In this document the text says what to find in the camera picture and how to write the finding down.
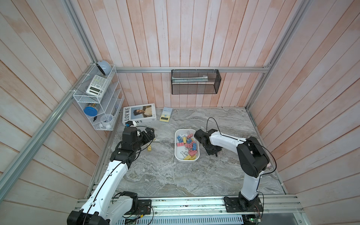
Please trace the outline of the white plastic storage box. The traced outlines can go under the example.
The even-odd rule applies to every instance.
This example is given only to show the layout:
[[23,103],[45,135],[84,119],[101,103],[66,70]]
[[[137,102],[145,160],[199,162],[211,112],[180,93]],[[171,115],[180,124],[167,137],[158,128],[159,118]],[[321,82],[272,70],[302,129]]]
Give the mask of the white plastic storage box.
[[175,132],[174,155],[178,162],[193,163],[200,157],[199,142],[194,129],[178,129]]

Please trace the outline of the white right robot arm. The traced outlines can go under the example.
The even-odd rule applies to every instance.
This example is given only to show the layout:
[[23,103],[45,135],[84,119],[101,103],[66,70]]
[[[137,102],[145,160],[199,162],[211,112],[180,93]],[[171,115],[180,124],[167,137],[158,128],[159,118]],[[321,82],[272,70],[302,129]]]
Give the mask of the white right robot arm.
[[270,158],[264,147],[255,137],[238,138],[224,135],[220,131],[211,129],[207,132],[198,130],[195,139],[203,145],[208,155],[217,155],[222,149],[230,150],[239,157],[244,175],[243,187],[236,199],[235,209],[246,212],[259,200],[258,186]]

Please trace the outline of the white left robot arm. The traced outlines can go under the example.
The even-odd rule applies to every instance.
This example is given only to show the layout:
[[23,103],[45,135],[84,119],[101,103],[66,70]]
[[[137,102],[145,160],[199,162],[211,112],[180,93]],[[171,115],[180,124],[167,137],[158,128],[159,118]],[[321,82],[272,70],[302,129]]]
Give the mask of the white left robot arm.
[[138,200],[137,193],[115,191],[137,159],[137,154],[145,150],[154,140],[155,131],[146,127],[144,131],[137,126],[125,126],[122,140],[111,154],[107,170],[87,202],[78,211],[72,211],[67,218],[68,225],[114,225],[126,214],[140,218],[149,213],[150,200]]

